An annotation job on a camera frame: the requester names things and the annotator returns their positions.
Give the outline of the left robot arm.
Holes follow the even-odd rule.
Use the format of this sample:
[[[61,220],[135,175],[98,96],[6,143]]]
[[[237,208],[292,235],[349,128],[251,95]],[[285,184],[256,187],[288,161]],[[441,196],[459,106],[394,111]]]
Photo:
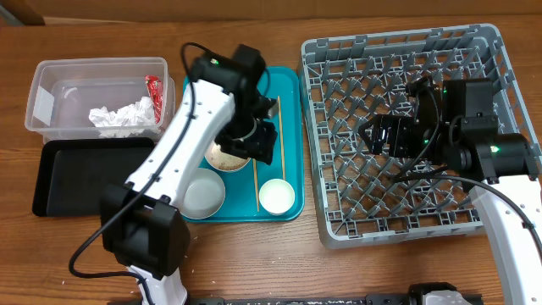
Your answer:
[[[100,200],[103,247],[136,279],[144,304],[188,299],[179,266],[190,232],[180,210],[208,147],[271,164],[278,137],[270,121],[277,102],[257,89],[267,72],[257,49],[240,44],[229,58],[205,49],[185,70],[185,107],[141,166]]]

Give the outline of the white napkin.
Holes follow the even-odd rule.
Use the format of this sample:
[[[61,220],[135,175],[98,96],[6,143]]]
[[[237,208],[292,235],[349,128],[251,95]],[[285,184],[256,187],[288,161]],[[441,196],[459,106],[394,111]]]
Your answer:
[[[88,119],[95,127],[101,129],[102,138],[138,136],[145,131],[158,132],[158,129],[154,128],[156,118],[150,97],[142,97],[139,102],[119,108],[117,111],[108,111],[105,106],[93,108],[89,112]]]

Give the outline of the red snack wrapper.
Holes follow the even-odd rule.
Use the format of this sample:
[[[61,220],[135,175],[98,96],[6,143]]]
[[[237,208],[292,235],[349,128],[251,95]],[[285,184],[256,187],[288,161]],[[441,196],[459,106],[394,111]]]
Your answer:
[[[145,81],[148,95],[152,99],[155,120],[158,123],[162,117],[163,82],[155,75],[147,75]]]

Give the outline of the left wooden chopstick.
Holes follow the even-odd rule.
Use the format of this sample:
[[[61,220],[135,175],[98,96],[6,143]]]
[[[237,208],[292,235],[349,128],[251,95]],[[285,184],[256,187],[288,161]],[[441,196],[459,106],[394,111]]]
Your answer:
[[[257,207],[257,213],[260,212],[260,204],[259,204],[259,185],[258,185],[258,173],[257,173],[257,160],[252,159],[252,167],[253,167],[253,182],[254,182],[254,191],[255,191],[255,199],[256,199],[256,207]]]

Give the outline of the pale green shallow bowl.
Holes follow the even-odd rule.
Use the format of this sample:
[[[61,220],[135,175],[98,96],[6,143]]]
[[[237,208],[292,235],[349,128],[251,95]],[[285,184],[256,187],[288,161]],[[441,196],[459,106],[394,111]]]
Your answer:
[[[206,219],[217,213],[225,200],[225,185],[210,169],[198,168],[185,194],[181,214],[188,219]]]

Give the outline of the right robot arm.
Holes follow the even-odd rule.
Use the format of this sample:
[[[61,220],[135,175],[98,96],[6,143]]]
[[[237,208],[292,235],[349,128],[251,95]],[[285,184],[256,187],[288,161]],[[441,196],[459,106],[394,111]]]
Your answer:
[[[358,134],[373,155],[387,148],[411,162],[393,182],[453,180],[477,209],[505,301],[541,302],[541,185],[533,148],[520,133],[501,134],[488,78],[425,76],[406,85],[412,117],[377,114]]]

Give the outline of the clear plastic bin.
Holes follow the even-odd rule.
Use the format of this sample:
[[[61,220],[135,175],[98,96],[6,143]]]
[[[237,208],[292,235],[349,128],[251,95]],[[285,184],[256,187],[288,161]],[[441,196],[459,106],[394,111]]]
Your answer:
[[[158,119],[145,125],[94,125],[94,108],[108,111],[138,103],[147,97],[146,77],[163,85]],[[158,141],[175,113],[175,84],[164,58],[78,58],[46,60],[36,67],[30,86],[25,128],[44,141],[143,136]]]

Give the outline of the wooden chopstick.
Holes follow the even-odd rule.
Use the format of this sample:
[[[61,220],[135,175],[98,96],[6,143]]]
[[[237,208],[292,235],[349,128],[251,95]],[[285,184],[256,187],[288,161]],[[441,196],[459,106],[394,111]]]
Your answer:
[[[260,212],[260,204],[259,204],[259,185],[258,185],[258,173],[257,173],[257,160],[252,159],[252,167],[253,167],[253,182],[254,182],[254,191],[255,191],[255,199],[256,199],[256,207],[257,207],[257,213]]]
[[[284,145],[284,132],[283,132],[283,119],[282,119],[282,106],[280,97],[277,97],[278,104],[278,118],[279,118],[279,140],[280,140],[280,154],[281,154],[281,168],[282,168],[282,180],[286,180],[285,173],[285,145]]]

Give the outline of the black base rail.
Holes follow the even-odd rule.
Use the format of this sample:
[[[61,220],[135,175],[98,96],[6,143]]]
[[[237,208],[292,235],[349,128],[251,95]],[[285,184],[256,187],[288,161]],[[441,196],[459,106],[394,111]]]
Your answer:
[[[409,305],[409,304],[472,304],[484,305],[481,295],[463,295],[446,282],[411,285],[406,293],[369,293],[364,297],[257,298],[230,299],[222,297],[193,298],[181,304],[190,305]]]

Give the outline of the right wooden chopstick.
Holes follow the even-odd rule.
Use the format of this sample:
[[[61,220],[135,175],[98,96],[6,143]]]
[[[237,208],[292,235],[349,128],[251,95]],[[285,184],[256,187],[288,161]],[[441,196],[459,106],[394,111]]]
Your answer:
[[[278,104],[278,118],[279,118],[279,140],[280,140],[280,154],[281,154],[281,168],[282,168],[282,180],[286,180],[285,173],[285,145],[284,145],[284,132],[283,132],[283,119],[282,119],[282,106],[280,97],[277,97]]]

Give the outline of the black plastic tray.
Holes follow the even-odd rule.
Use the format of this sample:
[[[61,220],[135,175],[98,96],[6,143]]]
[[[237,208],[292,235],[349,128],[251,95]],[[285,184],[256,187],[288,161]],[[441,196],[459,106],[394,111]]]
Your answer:
[[[56,140],[41,150],[32,203],[38,217],[99,214],[109,184],[121,186],[154,148],[146,137]]]

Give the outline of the grey dishwasher rack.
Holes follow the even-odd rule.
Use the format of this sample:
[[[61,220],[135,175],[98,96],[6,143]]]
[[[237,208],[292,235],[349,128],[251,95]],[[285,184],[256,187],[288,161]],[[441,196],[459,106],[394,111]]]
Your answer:
[[[411,116],[407,83],[488,78],[502,133],[541,146],[498,28],[459,25],[310,39],[301,45],[301,103],[321,242],[328,248],[478,234],[482,222],[459,182],[395,184],[406,164],[369,153],[358,128],[377,114]]]

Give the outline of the teal serving tray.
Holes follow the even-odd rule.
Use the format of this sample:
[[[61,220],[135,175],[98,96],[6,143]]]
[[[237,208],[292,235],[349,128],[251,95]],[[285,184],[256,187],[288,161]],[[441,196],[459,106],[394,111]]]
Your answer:
[[[260,92],[267,92],[269,97],[280,97],[282,106],[285,173],[286,180],[295,191],[293,207],[282,215],[272,215],[260,207],[257,213],[252,163],[236,172],[218,171],[225,185],[225,200],[221,209],[213,216],[202,219],[203,223],[238,223],[238,222],[279,222],[290,221],[301,213],[305,204],[304,196],[304,158],[303,124],[299,80],[294,70],[272,66],[269,74],[258,83]],[[279,118],[271,120],[279,131]],[[270,165],[257,164],[259,188],[272,179],[282,179],[279,136],[274,145],[273,162]]]

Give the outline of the white bowl with rice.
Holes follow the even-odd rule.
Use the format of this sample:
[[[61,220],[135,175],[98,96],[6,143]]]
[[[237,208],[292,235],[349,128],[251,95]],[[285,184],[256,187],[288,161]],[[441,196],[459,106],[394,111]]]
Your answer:
[[[204,158],[211,167],[223,172],[236,172],[243,169],[251,161],[249,158],[239,158],[221,151],[221,146],[212,143]]]

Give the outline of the small white cup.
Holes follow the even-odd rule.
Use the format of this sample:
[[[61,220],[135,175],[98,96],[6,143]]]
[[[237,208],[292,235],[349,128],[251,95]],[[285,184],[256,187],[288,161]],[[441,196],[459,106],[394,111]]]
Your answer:
[[[278,216],[285,214],[293,207],[295,191],[286,180],[272,179],[262,185],[258,199],[268,213]]]

